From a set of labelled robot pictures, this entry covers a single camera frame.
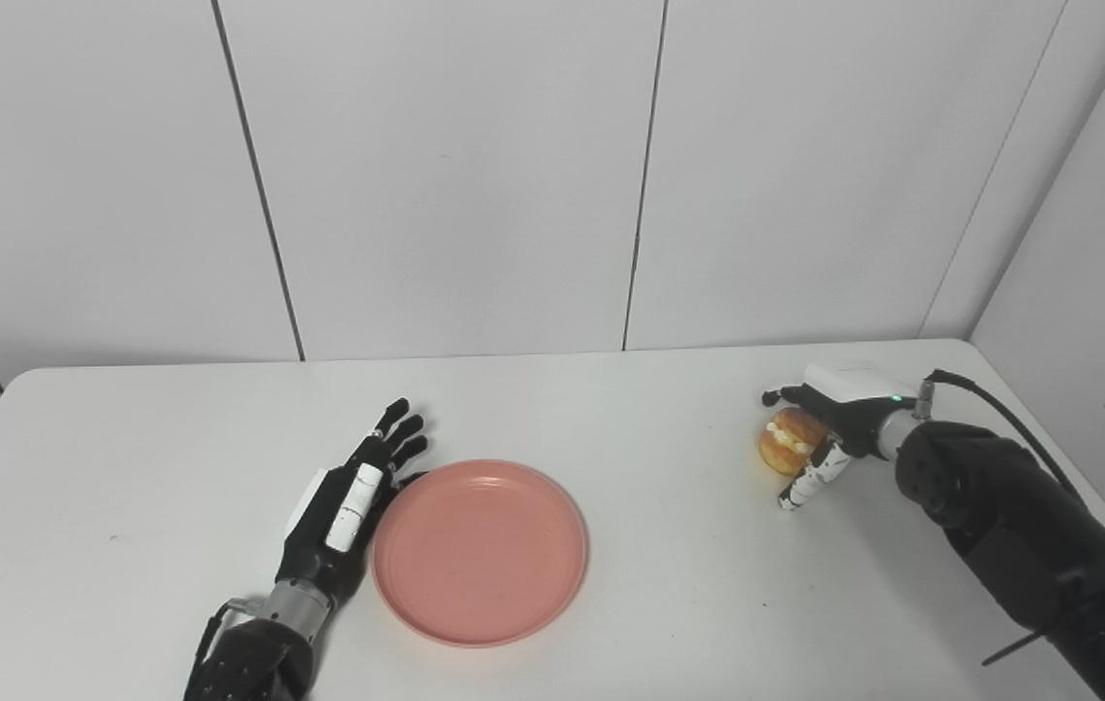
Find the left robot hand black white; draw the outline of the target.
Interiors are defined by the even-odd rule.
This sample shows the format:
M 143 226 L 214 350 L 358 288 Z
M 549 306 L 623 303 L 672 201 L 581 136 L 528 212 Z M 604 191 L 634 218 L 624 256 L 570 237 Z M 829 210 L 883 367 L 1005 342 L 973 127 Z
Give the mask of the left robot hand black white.
M 373 430 L 343 465 L 322 471 L 284 538 L 277 584 L 308 584 L 333 608 L 352 598 L 385 513 L 396 496 L 423 477 L 400 477 L 406 462 L 422 456 L 430 444 L 423 431 L 424 417 L 413 412 L 411 402 L 401 396 L 387 405 Z

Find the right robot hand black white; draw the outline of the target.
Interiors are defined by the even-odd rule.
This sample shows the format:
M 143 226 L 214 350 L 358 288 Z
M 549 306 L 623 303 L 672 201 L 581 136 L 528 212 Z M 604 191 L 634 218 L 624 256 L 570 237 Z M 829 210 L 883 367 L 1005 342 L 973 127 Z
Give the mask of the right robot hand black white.
M 778 495 L 788 511 L 804 506 L 851 461 L 897 461 L 904 439 L 923 421 L 916 391 L 861 362 L 814 362 L 798 385 L 761 395 L 764 407 L 782 402 L 758 444 L 775 461 L 797 467 Z

